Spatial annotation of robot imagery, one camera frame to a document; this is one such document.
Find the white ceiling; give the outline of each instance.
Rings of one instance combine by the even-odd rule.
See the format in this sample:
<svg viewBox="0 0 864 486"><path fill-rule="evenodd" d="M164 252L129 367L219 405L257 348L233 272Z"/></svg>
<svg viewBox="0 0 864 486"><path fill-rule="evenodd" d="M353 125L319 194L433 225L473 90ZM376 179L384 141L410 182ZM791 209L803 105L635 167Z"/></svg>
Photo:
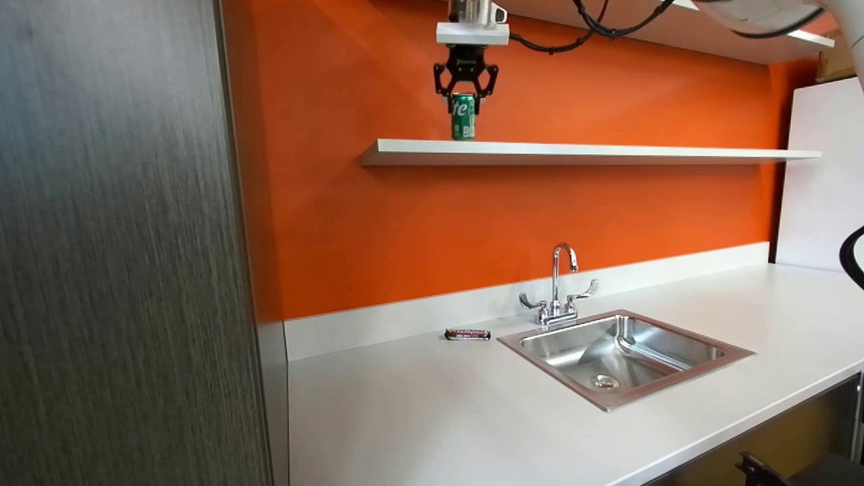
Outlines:
<svg viewBox="0 0 864 486"><path fill-rule="evenodd" d="M573 0L498 0L503 9L511 10L511 16L527 16L553 25L573 25L584 28L577 20L577 10ZM602 0L584 0L591 14L599 14ZM608 28L627 28L641 20L646 20L654 10L657 4L651 0L611 0L611 9L606 14ZM654 25L633 36L637 41L647 43L664 43L676 50L689 52L704 52L716 56L769 66L769 62L786 62L786 59L807 59L818 56L818 46L795 41L795 37L766 37L766 41L750 41L730 33L718 23L712 23L707 14L689 10L683 6L672 6L668 14L661 14Z"/></svg>

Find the cable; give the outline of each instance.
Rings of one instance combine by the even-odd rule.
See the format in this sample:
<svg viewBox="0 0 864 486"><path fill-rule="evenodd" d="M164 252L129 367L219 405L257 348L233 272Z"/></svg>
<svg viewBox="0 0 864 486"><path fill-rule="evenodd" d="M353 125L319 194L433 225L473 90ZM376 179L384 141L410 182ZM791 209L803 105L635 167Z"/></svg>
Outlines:
<svg viewBox="0 0 864 486"><path fill-rule="evenodd" d="M602 23L608 6L611 6L611 0L602 4L596 23ZM573 50L589 43L589 37L593 37L593 31L577 36L573 43L543 46L543 43L534 43L534 41L518 36L518 33L511 33L511 41L516 41L516 43L531 50L531 52L550 55L550 56L553 56L553 55L561 55L561 52L573 52Z"/></svg>
<svg viewBox="0 0 864 486"><path fill-rule="evenodd" d="M602 36L602 37L627 37L637 31L643 31L646 25L651 25L660 14L664 14L676 0L664 0L660 4L651 16L646 16L643 23L633 25L633 28L624 28L624 31L615 31L615 28L606 28L602 20L593 20L589 10L587 10L587 4L584 0L573 0L575 4L575 10L584 16L584 23L589 25L591 33Z"/></svg>

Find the drain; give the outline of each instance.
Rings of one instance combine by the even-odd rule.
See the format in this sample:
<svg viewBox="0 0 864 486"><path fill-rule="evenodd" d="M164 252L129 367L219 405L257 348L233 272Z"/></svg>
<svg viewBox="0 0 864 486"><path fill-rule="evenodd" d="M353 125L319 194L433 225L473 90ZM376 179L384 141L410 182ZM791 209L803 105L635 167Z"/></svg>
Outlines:
<svg viewBox="0 0 864 486"><path fill-rule="evenodd" d="M599 392L615 392L619 388L619 380L615 379L611 379L611 376L593 376L593 388L599 388Z"/></svg>

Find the green object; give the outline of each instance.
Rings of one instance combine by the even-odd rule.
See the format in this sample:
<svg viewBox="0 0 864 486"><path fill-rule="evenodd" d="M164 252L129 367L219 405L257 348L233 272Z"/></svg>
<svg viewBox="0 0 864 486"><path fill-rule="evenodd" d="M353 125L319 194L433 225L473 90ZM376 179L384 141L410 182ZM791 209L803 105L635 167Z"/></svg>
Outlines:
<svg viewBox="0 0 864 486"><path fill-rule="evenodd" d="M477 101L476 94L452 94L452 136L453 141L476 141Z"/></svg>

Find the robotic arm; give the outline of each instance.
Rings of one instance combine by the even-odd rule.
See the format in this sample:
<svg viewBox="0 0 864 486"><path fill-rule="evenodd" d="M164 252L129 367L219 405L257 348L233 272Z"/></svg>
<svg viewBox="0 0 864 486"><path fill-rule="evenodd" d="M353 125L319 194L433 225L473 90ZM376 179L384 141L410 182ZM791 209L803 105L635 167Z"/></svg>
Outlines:
<svg viewBox="0 0 864 486"><path fill-rule="evenodd" d="M599 20L591 20L584 9L584 0L573 4L587 20L589 36L596 33L606 37L620 37L637 28L646 28L672 6L672 0L661 0L657 10L637 28L606 31L602 14ZM851 46L854 66L864 87L864 0L695 0L695 6L745 37L784 36L812 23L824 10L831 10ZM507 10L503 6L492 0L448 0L448 23L437 23L437 43L448 46L448 62L433 67L435 93L452 101L460 83L469 83L467 94L476 97L476 114L481 114L481 101L495 93L500 74L498 66L487 66L483 52L489 46L507 46L511 37L518 41L518 36L507 28Z"/></svg>

